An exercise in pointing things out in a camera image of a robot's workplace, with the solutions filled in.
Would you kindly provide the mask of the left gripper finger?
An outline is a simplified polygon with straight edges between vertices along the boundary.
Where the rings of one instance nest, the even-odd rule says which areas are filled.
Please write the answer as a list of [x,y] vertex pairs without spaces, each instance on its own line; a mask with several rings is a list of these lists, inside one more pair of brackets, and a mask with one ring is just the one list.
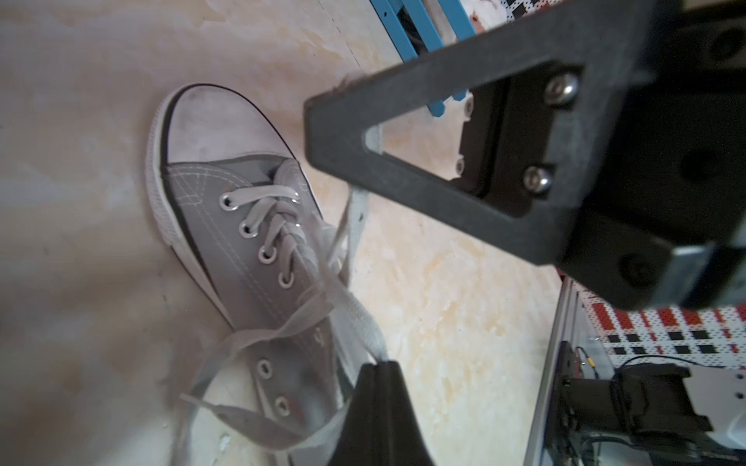
[[431,465],[433,461],[396,361],[365,364],[331,465]]

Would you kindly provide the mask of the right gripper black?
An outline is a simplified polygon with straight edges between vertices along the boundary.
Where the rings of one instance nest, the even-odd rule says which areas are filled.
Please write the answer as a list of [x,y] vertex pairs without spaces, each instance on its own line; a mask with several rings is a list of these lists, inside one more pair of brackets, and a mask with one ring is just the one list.
[[745,5],[608,5],[591,54],[476,90],[456,185],[624,310],[745,300]]

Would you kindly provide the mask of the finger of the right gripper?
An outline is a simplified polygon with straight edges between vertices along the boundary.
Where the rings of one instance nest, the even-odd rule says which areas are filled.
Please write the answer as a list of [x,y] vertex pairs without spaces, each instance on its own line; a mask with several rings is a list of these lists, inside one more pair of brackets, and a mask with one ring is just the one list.
[[[558,263],[658,17],[655,1],[565,1],[313,97],[308,160],[528,262]],[[474,95],[462,178],[367,145],[378,124],[461,90]]]

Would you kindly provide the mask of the grey shoelace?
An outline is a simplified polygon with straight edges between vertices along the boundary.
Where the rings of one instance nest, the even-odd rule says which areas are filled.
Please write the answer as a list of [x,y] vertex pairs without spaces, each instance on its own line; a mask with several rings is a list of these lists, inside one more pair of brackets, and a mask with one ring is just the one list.
[[163,165],[159,226],[227,319],[183,393],[280,465],[324,465],[361,367],[387,354],[349,288],[367,201],[353,191],[338,226],[322,220],[296,159],[246,155]]

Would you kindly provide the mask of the grey canvas sneaker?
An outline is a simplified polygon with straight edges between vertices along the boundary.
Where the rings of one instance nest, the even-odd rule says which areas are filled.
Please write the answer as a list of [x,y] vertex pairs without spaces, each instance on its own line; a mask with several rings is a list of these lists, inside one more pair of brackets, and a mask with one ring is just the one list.
[[277,465],[324,465],[367,363],[350,314],[328,300],[348,260],[296,157],[264,113],[209,83],[175,90],[151,128],[146,186],[165,243],[230,326],[188,373],[193,421],[211,382],[246,362],[258,401],[216,416]]

